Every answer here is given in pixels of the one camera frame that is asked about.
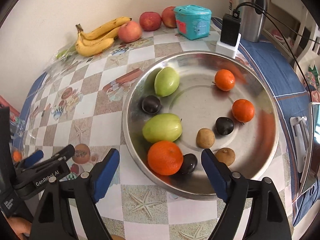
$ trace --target red apple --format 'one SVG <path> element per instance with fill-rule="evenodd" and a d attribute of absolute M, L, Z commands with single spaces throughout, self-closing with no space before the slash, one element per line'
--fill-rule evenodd
<path fill-rule="evenodd" d="M 144 12 L 140 16 L 139 23 L 143 30 L 155 31 L 160 28 L 161 16 L 156 12 Z"/>
<path fill-rule="evenodd" d="M 169 6 L 166 9 L 164 9 L 161 14 L 162 22 L 168 28 L 177 27 L 176 16 L 174 15 L 174 11 L 173 11 L 174 8 L 175 6 Z"/>
<path fill-rule="evenodd" d="M 123 24 L 118 31 L 119 38 L 124 42 L 133 42 L 138 40 L 142 35 L 140 25 L 134 21 Z"/>

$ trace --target black charger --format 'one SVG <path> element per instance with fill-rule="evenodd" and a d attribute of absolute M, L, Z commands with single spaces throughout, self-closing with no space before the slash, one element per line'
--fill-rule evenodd
<path fill-rule="evenodd" d="M 222 19 L 222 29 L 220 41 L 235 47 L 241 24 L 240 12 L 233 10 L 233 15 L 225 14 Z"/>

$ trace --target screw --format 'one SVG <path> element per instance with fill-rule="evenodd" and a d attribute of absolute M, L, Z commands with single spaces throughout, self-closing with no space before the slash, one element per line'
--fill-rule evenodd
<path fill-rule="evenodd" d="M 234 171 L 234 172 L 232 173 L 232 177 L 234 177 L 234 178 L 236 178 L 236 179 L 239 179 L 239 178 L 241 177 L 241 174 L 240 174 L 239 172 L 237 172 L 237 171 Z"/>
<path fill-rule="evenodd" d="M 272 182 L 272 180 L 271 180 L 270 178 L 268 178 L 268 177 L 265 177 L 265 178 L 264 178 L 264 181 L 265 181 L 266 183 L 271 183 L 271 182 Z"/>
<path fill-rule="evenodd" d="M 85 171 L 85 172 L 81 173 L 80 177 L 83 179 L 86 179 L 87 177 L 89 177 L 89 172 Z"/>
<path fill-rule="evenodd" d="M 49 178 L 49 182 L 50 183 L 54 183 L 56 181 L 57 181 L 57 178 L 55 176 L 52 176 L 52 177 Z"/>

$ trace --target fruit stem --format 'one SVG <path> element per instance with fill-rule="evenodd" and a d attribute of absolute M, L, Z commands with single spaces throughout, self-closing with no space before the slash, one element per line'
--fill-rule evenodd
<path fill-rule="evenodd" d="M 76 25 L 76 28 L 77 28 L 77 30 L 78 30 L 78 33 L 83 32 L 83 29 L 82 29 L 82 27 L 81 27 L 80 24 L 77 24 L 77 25 Z"/>

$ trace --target banana bunch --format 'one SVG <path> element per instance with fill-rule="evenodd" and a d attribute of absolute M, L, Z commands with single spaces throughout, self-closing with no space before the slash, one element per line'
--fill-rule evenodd
<path fill-rule="evenodd" d="M 84 33 L 81 25 L 77 24 L 76 51 L 82 56 L 90 57 L 110 48 L 118 36 L 120 26 L 129 21 L 131 21 L 129 17 L 119 17 L 101 25 L 90 33 Z"/>

